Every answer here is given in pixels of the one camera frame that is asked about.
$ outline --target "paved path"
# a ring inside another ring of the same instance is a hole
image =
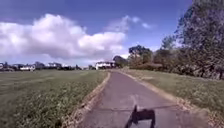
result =
[[[131,78],[112,72],[100,100],[87,115],[81,128],[124,128],[131,112],[114,111],[116,109],[133,109],[138,104],[140,108],[155,108],[156,128],[208,128],[205,121],[195,115],[182,111],[172,103],[153,91],[145,88]],[[149,128],[150,121],[142,121],[131,128]]]

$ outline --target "field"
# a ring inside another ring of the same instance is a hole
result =
[[[105,76],[102,71],[0,73],[0,126],[60,127]]]
[[[224,81],[144,70],[124,70],[192,104],[207,108],[224,119]]]

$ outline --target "white cloud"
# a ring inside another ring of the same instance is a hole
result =
[[[147,24],[147,23],[142,23],[142,27],[145,28],[145,29],[151,29],[152,26]]]
[[[85,27],[59,16],[46,14],[33,24],[0,22],[0,56],[49,55],[61,59],[112,58],[123,50],[124,32],[86,33]]]
[[[139,17],[132,17],[132,22],[134,22],[134,23],[138,23],[138,22],[140,22],[141,21],[141,19],[139,18]]]
[[[124,16],[119,20],[112,21],[108,27],[106,27],[107,31],[115,31],[115,32],[126,32],[129,30],[129,21],[130,17]]]
[[[134,16],[124,16],[121,19],[115,20],[111,22],[107,27],[107,31],[113,32],[126,32],[130,29],[130,23],[140,24],[145,29],[152,29],[153,26],[149,25],[148,23],[144,22],[141,18]]]

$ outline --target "tree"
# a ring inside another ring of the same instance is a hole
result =
[[[75,70],[82,70],[77,64],[75,65]]]
[[[189,57],[188,65],[196,65],[202,71],[212,65],[224,66],[223,21],[221,0],[195,0],[181,17],[177,36]]]
[[[130,66],[151,62],[152,51],[149,48],[137,45],[129,48],[129,53]]]
[[[167,36],[162,40],[162,45],[159,50],[156,51],[154,56],[154,63],[162,64],[164,68],[170,71],[175,64],[175,52],[174,52],[174,41],[173,36]]]
[[[115,56],[113,60],[115,62],[116,67],[124,67],[128,65],[128,61],[121,56]]]
[[[93,67],[92,65],[89,65],[89,70],[96,70],[96,68]]]
[[[175,47],[175,44],[173,43],[175,41],[175,37],[174,36],[166,36],[163,40],[162,40],[162,45],[161,45],[161,49],[163,50],[173,50]]]

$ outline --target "green grass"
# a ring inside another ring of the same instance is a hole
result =
[[[217,112],[224,119],[224,81],[144,70],[124,70],[124,72],[177,97],[187,99],[200,108]]]
[[[59,127],[105,76],[99,71],[0,73],[0,127]]]

